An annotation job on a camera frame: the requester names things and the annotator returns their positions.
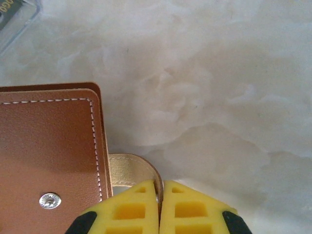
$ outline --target plastic case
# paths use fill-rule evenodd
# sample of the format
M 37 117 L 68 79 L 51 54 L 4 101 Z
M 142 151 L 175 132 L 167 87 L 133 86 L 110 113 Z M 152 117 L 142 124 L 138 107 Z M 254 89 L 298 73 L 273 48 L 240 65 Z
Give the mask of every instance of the plastic case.
M 39 0 L 0 0 L 0 56 L 40 11 Z

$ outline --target wallet flap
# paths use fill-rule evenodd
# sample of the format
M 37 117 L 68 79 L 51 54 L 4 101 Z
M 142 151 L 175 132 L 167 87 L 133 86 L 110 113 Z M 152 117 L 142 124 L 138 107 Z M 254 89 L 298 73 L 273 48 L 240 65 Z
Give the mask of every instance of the wallet flap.
M 100 97 L 64 87 L 0 90 L 1 234 L 64 233 L 112 196 Z M 50 192 L 61 204 L 44 209 L 39 199 Z

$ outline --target gold leather strap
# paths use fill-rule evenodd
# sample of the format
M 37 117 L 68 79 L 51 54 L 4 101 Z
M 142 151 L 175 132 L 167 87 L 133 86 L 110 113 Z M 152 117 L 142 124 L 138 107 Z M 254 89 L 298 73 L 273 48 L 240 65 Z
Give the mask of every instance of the gold leather strap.
M 146 159 L 134 154 L 109 154 L 108 158 L 113 187 L 131 187 L 144 180 L 154 180 L 160 211 L 163 200 L 163 183 L 156 168 Z

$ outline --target metal snap button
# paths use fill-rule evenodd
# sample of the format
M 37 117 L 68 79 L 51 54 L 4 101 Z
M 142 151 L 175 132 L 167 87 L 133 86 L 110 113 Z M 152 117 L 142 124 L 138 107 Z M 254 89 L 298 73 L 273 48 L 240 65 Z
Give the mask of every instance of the metal snap button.
M 62 200 L 55 193 L 46 193 L 39 199 L 39 204 L 44 209 L 54 209 L 60 205 Z

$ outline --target brown leather wallet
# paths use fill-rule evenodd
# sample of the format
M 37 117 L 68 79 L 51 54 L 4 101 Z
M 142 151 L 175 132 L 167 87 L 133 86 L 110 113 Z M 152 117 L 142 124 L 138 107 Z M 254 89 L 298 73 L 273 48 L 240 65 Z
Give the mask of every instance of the brown leather wallet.
M 0 234 L 61 234 L 113 186 L 159 173 L 131 154 L 108 155 L 101 95 L 94 83 L 0 88 Z M 54 193 L 55 209 L 39 199 Z

